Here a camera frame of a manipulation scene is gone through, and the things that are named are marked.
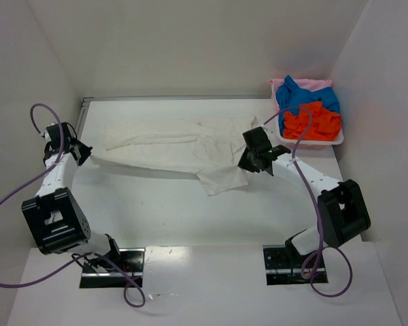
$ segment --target plastic tray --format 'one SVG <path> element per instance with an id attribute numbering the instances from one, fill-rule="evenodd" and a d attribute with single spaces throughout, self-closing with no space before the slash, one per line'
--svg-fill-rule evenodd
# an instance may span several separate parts
<path id="1" fill-rule="evenodd" d="M 272 81 L 269 81 L 271 84 L 272 88 L 272 100 L 275 103 L 275 110 L 276 112 L 279 111 L 279 105 L 277 102 L 277 99 L 275 97 L 275 86 Z M 279 131 L 279 124 L 278 124 L 278 119 L 275 119 L 275 125 L 276 125 L 276 134 L 277 138 L 280 141 L 282 145 L 285 145 L 286 147 L 294 147 L 294 144 L 296 144 L 297 140 L 296 139 L 286 139 L 281 135 L 281 132 Z M 339 135 L 334 141 L 301 141 L 299 143 L 300 148 L 312 148 L 312 149 L 322 149 L 327 146 L 332 146 L 332 145 L 339 145 L 343 142 L 344 137 L 343 137 L 343 130 L 340 130 Z"/>

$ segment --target black bracket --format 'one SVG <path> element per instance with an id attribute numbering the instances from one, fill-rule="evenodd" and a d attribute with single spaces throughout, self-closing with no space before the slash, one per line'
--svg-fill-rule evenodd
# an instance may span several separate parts
<path id="1" fill-rule="evenodd" d="M 25 200 L 21 210 L 37 247 L 44 255 L 66 252 L 86 244 L 90 238 L 88 220 L 67 187 L 56 189 L 42 198 Z M 62 218 L 47 223 L 55 211 L 60 212 Z"/>
<path id="2" fill-rule="evenodd" d="M 351 179 L 339 182 L 332 190 L 324 190 L 318 196 L 318 206 L 324 241 L 332 248 L 340 247 L 371 226 L 360 186 Z"/>
<path id="3" fill-rule="evenodd" d="M 253 173 L 266 171 L 273 176 L 272 162 L 282 154 L 291 153 L 283 145 L 272 147 L 262 127 L 245 132 L 243 138 L 246 142 L 246 148 L 237 166 Z"/>
<path id="4" fill-rule="evenodd" d="M 285 246 L 264 246 L 263 255 L 265 259 L 266 282 L 268 285 L 305 284 L 301 275 L 301 266 L 307 256 L 291 256 Z M 315 261 L 312 259 L 306 266 L 305 271 L 313 268 Z M 322 260 L 319 265 L 320 272 L 314 278 L 314 283 L 327 283 L 325 263 Z"/>
<path id="5" fill-rule="evenodd" d="M 90 156 L 92 147 L 88 147 L 77 139 L 77 134 L 71 133 L 70 124 L 68 122 L 62 122 L 63 130 L 63 153 L 71 153 L 78 166 L 81 166 L 86 159 Z M 44 164 L 46 160 L 59 152 L 61 146 L 61 134 L 59 126 L 57 124 L 46 128 L 51 141 L 49 141 L 44 148 Z"/>
<path id="6" fill-rule="evenodd" d="M 120 249 L 119 259 L 116 264 L 122 271 L 126 272 L 134 281 L 142 287 L 143 264 L 145 249 Z M 80 279 L 81 289 L 98 289 L 108 287 L 122 287 L 127 284 L 127 280 L 121 273 L 111 269 L 107 273 L 98 273 L 94 270 L 94 265 L 85 262 Z"/>

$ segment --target orange cloth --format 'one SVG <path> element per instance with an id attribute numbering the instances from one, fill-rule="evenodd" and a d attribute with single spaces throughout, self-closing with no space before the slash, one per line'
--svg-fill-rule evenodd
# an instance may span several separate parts
<path id="1" fill-rule="evenodd" d="M 333 141 L 336 139 L 341 129 L 341 115 L 325 109 L 322 102 L 301 104 L 300 107 L 308 109 L 313 115 L 313 123 L 304 138 L 306 141 Z M 299 116 L 285 112 L 283 137 L 299 139 L 308 126 L 308 122 L 309 115 L 302 109 L 299 110 Z"/>

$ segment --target white table surface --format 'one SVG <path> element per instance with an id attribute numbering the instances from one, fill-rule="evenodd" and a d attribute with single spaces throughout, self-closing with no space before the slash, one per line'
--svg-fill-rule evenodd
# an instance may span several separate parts
<path id="1" fill-rule="evenodd" d="M 258 245 L 147 247 L 143 308 L 127 306 L 122 289 L 79 289 L 80 269 L 73 264 L 19 289 L 8 326 L 400 325 L 373 244 L 349 242 L 344 251 L 354 282 L 344 296 L 326 299 L 309 285 L 266 286 Z M 347 281 L 347 267 L 336 251 L 325 251 L 324 257 L 330 284 L 318 287 L 335 292 Z M 22 282 L 68 260 L 32 249 Z M 129 297 L 137 302 L 137 290 L 129 290 Z"/>
<path id="2" fill-rule="evenodd" d="M 108 119 L 251 113 L 266 118 L 272 112 L 266 100 L 93 102 L 82 141 L 102 145 Z M 331 148 L 299 154 L 340 177 Z M 266 286 L 262 245 L 282 243 L 314 222 L 308 198 L 282 180 L 261 173 L 245 189 L 207 197 L 196 179 L 184 175 L 88 162 L 76 175 L 73 193 L 91 228 L 109 232 L 120 247 L 182 247 L 146 248 L 148 303 L 142 309 L 128 307 L 121 289 L 79 289 L 81 270 L 72 265 L 19 289 L 9 326 L 400 325 L 375 248 L 359 237 L 343 246 L 354 268 L 353 285 L 343 297 L 319 297 L 309 285 Z M 262 210 L 254 210 L 256 205 Z M 330 284 L 318 287 L 333 292 L 344 286 L 347 267 L 335 251 L 325 251 L 324 258 Z M 33 249 L 22 282 L 68 260 Z M 135 289 L 129 296 L 139 299 Z"/>
<path id="3" fill-rule="evenodd" d="M 271 100 L 91 102 L 81 140 L 102 147 L 108 120 L 255 115 L 263 122 L 273 114 Z M 299 156 L 341 179 L 332 147 Z M 255 174 L 246 187 L 206 196 L 194 175 L 88 161 L 72 192 L 91 229 L 110 234 L 120 247 L 279 245 L 316 222 L 309 198 L 267 173 Z"/>

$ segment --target white arm segment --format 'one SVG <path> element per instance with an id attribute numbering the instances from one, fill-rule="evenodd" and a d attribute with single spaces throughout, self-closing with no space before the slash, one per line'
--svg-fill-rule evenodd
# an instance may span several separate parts
<path id="1" fill-rule="evenodd" d="M 57 154 L 46 160 L 46 168 L 50 168 L 57 159 Z M 42 181 L 42 185 L 36 196 L 42 197 L 54 193 L 58 188 L 65 188 L 71 190 L 74 174 L 77 170 L 77 163 L 71 153 L 62 155 L 61 161 L 57 163 L 56 167 L 50 171 Z"/>
<path id="2" fill-rule="evenodd" d="M 57 155 L 53 155 L 46 160 L 46 168 L 49 168 L 54 164 Z M 78 166 L 71 153 L 63 154 L 61 161 L 57 163 L 56 167 L 48 173 L 36 196 L 43 197 L 49 194 L 53 194 L 56 189 L 68 187 L 71 190 L 74 174 Z M 53 223 L 62 219 L 60 211 L 51 212 L 51 218 L 46 221 L 46 224 Z M 69 249 L 70 253 L 98 253 L 105 255 L 111 250 L 109 244 L 109 238 L 105 234 L 98 234 L 90 231 L 90 238 L 88 243 Z M 95 258 L 94 255 L 88 256 L 88 259 Z"/>
<path id="3" fill-rule="evenodd" d="M 316 201 L 323 190 L 332 190 L 339 186 L 339 180 L 317 171 L 298 158 L 296 158 L 296 162 L 309 182 Z M 307 188 L 305 187 L 298 170 L 293 164 L 292 154 L 286 153 L 278 156 L 278 159 L 273 162 L 272 167 L 273 174 L 276 177 L 283 178 L 295 186 L 299 191 L 308 195 Z M 313 225 L 309 229 L 295 236 L 292 239 L 292 244 L 301 255 L 307 255 L 310 252 L 315 251 L 319 247 L 319 233 L 317 225 Z"/>

